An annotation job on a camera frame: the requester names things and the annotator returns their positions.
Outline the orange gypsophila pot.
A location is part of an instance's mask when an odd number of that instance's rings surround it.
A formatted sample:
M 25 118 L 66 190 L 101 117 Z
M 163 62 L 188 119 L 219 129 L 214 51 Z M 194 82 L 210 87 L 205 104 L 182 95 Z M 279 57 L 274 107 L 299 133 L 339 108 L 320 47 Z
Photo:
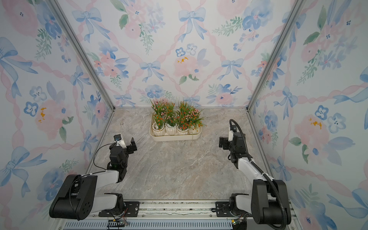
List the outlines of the orange gypsophila pot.
M 162 114 L 153 115 L 152 132 L 155 137 L 160 137 L 165 135 L 165 118 Z
M 165 102 L 165 114 L 167 116 L 171 116 L 175 113 L 175 103 L 174 102 Z
M 188 104 L 188 102 L 185 101 L 181 101 L 179 103 L 179 108 L 178 108 L 178 113 L 183 115 L 183 114 L 187 114 L 190 111 L 191 106 Z

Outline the large pink gypsophila pot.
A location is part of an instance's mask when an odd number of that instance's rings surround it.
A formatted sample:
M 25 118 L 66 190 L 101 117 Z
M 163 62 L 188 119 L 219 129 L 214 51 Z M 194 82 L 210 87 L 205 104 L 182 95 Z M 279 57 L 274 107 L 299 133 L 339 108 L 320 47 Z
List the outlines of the large pink gypsophila pot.
M 198 134 L 199 130 L 204 126 L 203 117 L 201 116 L 201 110 L 191 106 L 186 114 L 186 120 L 188 122 L 188 134 Z

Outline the red gypsophila pot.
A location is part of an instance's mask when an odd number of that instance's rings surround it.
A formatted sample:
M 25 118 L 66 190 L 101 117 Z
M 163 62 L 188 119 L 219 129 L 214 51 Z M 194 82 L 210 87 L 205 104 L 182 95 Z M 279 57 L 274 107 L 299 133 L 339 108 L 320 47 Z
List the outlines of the red gypsophila pot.
M 189 113 L 177 112 L 178 132 L 180 135 L 187 135 L 191 127 L 191 118 Z

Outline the pink gypsophila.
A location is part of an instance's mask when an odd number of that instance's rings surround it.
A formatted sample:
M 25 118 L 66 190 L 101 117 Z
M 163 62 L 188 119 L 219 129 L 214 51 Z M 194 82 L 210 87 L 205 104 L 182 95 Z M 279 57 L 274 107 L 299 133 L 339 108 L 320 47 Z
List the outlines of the pink gypsophila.
M 164 115 L 166 113 L 167 101 L 164 99 L 153 99 L 151 102 L 151 108 L 155 114 Z

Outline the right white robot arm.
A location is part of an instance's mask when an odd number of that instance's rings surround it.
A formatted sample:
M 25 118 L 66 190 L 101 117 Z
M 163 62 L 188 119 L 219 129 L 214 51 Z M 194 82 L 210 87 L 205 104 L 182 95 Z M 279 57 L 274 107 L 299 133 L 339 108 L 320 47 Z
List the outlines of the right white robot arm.
M 249 194 L 233 193 L 229 198 L 229 212 L 234 216 L 246 214 L 257 224 L 284 230 L 291 223 L 287 186 L 262 170 L 249 154 L 245 137 L 236 133 L 230 140 L 219 138 L 219 147 L 229 150 L 228 159 L 252 184 Z

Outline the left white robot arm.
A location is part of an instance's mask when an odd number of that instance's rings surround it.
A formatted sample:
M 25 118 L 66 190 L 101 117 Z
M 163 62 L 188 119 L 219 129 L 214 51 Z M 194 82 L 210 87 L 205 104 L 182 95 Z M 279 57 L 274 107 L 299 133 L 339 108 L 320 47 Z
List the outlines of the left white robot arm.
M 67 176 L 49 208 L 51 218 L 83 220 L 91 213 L 115 218 L 127 213 L 129 207 L 122 194 L 96 194 L 100 188 L 123 181 L 129 155 L 138 150 L 133 138 L 129 145 L 125 145 L 118 134 L 114 135 L 114 141 L 108 144 L 110 162 L 105 169 L 85 175 Z

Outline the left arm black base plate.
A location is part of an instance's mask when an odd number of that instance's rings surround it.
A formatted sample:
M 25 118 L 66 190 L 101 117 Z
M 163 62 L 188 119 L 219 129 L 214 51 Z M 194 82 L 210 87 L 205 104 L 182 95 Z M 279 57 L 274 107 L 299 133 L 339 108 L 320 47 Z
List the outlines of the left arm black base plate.
M 99 212 L 99 217 L 137 217 L 140 209 L 140 202 L 139 201 L 125 201 L 123 207 L 124 210 L 121 210 L 121 213 L 118 213 L 118 211 L 109 211 L 109 210 L 103 210 Z

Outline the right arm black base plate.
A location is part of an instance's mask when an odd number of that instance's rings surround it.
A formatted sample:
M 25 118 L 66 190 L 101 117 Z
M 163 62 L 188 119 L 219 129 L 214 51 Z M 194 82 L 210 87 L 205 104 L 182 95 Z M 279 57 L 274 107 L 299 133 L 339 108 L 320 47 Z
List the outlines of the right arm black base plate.
M 227 202 L 221 202 L 221 201 L 215 202 L 214 211 L 215 211 L 216 216 L 218 218 L 233 217 L 233 215 L 231 213 L 229 201 L 227 201 Z

